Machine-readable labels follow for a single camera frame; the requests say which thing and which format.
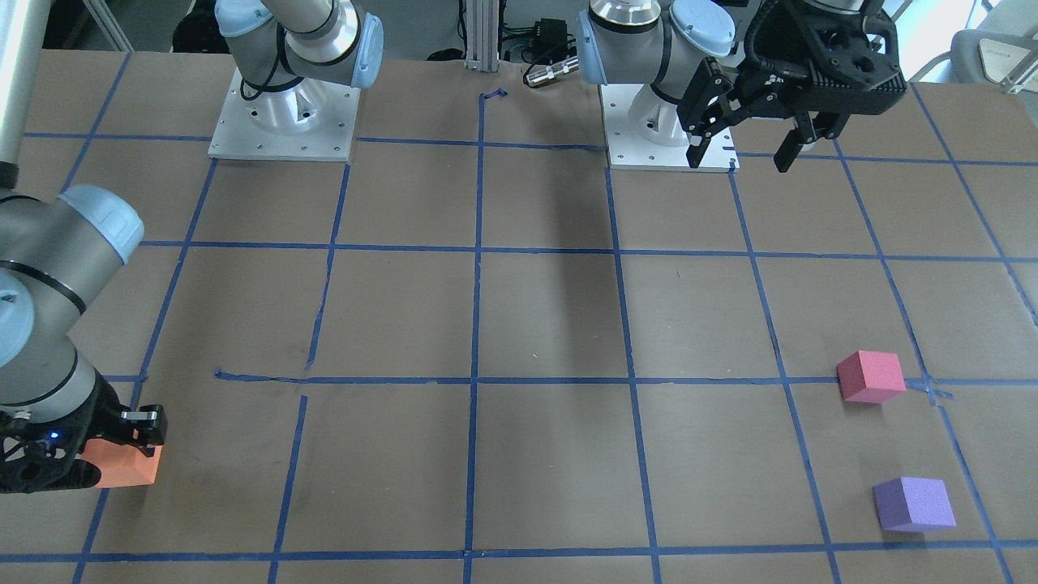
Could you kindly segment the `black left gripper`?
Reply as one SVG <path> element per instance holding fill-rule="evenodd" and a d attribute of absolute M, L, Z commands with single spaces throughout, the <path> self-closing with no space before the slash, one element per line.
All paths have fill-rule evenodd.
<path fill-rule="evenodd" d="M 844 114 L 883 114 L 907 92 L 889 16 L 754 16 L 742 47 L 733 78 L 705 58 L 680 100 L 690 169 L 723 129 L 764 116 L 795 123 L 774 154 L 786 173 L 808 145 L 840 136 Z"/>

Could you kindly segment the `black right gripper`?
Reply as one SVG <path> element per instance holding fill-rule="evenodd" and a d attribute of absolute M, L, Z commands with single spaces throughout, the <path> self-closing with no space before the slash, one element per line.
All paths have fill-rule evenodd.
<path fill-rule="evenodd" d="M 86 402 L 58 420 L 36 422 L 25 413 L 3 413 L 1 420 L 3 494 L 97 486 L 101 470 L 80 458 L 88 440 L 114 439 L 155 457 L 168 429 L 164 406 L 131 410 L 100 376 Z"/>

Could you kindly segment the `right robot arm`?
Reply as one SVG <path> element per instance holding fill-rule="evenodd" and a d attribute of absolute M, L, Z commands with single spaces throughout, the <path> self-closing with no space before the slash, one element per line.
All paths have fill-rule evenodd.
<path fill-rule="evenodd" d="M 48 204 L 15 191 L 51 2 L 2 4 L 2 491 L 32 494 L 114 479 L 82 458 L 104 440 L 154 462 L 167 418 L 124 406 L 69 338 L 144 239 L 104 188 L 74 185 Z M 384 25 L 352 1 L 218 1 L 237 74 L 210 156 L 345 161 L 358 96 L 377 79 Z"/>

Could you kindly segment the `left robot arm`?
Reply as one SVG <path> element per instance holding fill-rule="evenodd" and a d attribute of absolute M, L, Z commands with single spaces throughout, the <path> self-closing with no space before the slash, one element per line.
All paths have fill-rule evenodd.
<path fill-rule="evenodd" d="M 785 173 L 908 90 L 880 1 L 590 1 L 579 22 L 621 169 L 734 173 L 731 129 L 771 119 L 793 122 L 774 154 Z"/>

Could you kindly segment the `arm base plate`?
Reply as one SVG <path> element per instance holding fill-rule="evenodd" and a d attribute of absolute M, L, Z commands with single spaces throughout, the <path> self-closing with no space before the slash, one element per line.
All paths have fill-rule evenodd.
<path fill-rule="evenodd" d="M 696 171 L 729 173 L 740 163 L 731 132 L 712 138 L 701 163 L 688 163 L 688 135 L 677 106 L 656 95 L 648 84 L 600 86 L 602 121 L 613 170 Z"/>
<path fill-rule="evenodd" d="M 284 92 L 252 91 L 234 72 L 208 155 L 242 161 L 348 162 L 361 90 L 304 79 Z"/>

